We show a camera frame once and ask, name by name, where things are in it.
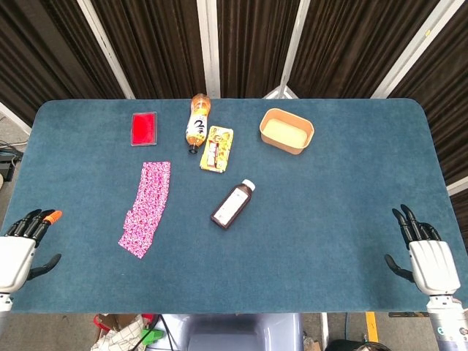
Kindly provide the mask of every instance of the table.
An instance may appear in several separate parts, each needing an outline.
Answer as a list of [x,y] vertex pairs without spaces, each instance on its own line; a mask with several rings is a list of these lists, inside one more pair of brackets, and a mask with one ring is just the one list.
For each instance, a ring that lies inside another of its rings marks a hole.
[[[14,312],[337,312],[424,310],[387,268],[409,268],[400,203],[453,250],[468,300],[468,259],[422,108],[410,99],[219,99],[210,125],[234,129],[227,172],[200,170],[184,139],[190,100],[63,100],[36,117],[4,225],[34,208],[64,215],[35,265],[61,262],[14,296]],[[263,143],[279,107],[312,121],[293,156]],[[131,147],[135,112],[158,114],[157,146]],[[172,162],[166,210],[139,260],[117,243],[143,162]],[[228,231],[210,220],[244,178],[257,188]]]

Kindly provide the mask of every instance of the brown bottle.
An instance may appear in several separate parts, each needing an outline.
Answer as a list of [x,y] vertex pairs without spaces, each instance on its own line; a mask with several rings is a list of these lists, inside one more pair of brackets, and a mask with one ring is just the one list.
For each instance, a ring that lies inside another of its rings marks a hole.
[[242,184],[236,185],[227,194],[219,206],[211,214],[211,220],[221,228],[227,229],[234,219],[249,203],[255,184],[249,179],[244,179]]

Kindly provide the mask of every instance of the green object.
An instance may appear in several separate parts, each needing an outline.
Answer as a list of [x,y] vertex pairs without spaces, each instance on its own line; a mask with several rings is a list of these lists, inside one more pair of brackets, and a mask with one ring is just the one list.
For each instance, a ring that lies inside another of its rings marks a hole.
[[[148,329],[143,329],[141,331],[141,337],[143,338],[148,333]],[[164,336],[164,331],[155,329],[149,332],[149,334],[143,339],[142,343],[145,346],[153,344],[155,341],[162,339]]]

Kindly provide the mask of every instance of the pink fabric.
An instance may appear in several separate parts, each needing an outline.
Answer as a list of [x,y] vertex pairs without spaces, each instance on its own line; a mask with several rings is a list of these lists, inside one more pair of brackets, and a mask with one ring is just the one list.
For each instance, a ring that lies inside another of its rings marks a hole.
[[153,242],[169,194],[170,162],[144,162],[133,209],[127,212],[118,244],[143,258]]

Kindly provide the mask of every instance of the yellow package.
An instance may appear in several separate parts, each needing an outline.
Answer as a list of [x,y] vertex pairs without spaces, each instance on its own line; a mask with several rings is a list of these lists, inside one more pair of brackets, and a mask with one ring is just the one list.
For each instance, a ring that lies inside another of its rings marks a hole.
[[200,161],[200,168],[218,173],[226,171],[233,137],[234,131],[232,129],[211,126]]

